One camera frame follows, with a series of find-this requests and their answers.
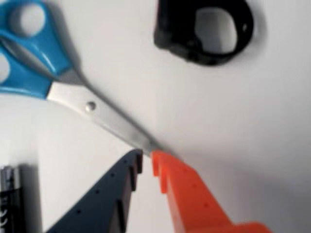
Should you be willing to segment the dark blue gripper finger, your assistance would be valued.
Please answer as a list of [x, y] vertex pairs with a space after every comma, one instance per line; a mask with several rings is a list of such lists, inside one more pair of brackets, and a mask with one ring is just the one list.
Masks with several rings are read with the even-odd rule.
[[52, 227], [50, 233], [124, 233], [143, 151], [127, 152]]

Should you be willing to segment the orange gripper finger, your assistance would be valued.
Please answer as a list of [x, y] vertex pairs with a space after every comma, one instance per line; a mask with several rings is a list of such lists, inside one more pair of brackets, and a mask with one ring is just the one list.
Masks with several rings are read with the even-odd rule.
[[177, 233], [268, 233], [258, 222], [233, 223], [197, 171], [169, 153], [151, 153], [153, 173], [168, 199]]

